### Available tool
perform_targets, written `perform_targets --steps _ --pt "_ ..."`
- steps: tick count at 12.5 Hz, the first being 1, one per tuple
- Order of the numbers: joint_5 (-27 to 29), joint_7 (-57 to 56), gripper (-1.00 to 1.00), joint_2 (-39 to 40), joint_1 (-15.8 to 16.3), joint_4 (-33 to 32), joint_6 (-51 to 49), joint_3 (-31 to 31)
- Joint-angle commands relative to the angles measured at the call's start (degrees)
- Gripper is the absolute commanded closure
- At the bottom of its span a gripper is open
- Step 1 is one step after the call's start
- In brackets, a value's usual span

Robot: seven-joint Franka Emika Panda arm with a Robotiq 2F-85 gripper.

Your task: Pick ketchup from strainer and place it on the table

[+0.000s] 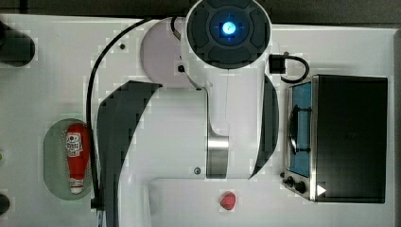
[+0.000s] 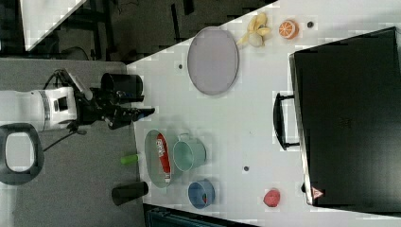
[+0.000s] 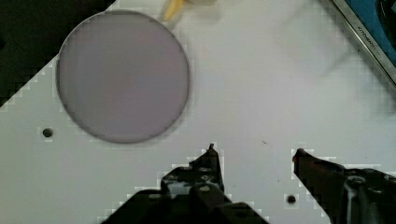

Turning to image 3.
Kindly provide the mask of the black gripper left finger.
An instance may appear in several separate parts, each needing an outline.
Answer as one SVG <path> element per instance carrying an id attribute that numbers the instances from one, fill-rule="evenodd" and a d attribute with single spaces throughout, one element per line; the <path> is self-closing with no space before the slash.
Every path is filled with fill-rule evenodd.
<path id="1" fill-rule="evenodd" d="M 213 145 L 186 167 L 165 175 L 159 189 L 138 191 L 101 224 L 269 224 L 224 193 Z"/>

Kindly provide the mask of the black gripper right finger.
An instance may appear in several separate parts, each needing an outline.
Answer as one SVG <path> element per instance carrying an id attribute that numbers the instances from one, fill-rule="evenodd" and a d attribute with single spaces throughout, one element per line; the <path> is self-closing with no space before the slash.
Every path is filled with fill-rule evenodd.
<path id="1" fill-rule="evenodd" d="M 346 168 L 299 148 L 293 172 L 331 224 L 396 224 L 393 175 L 372 168 Z"/>

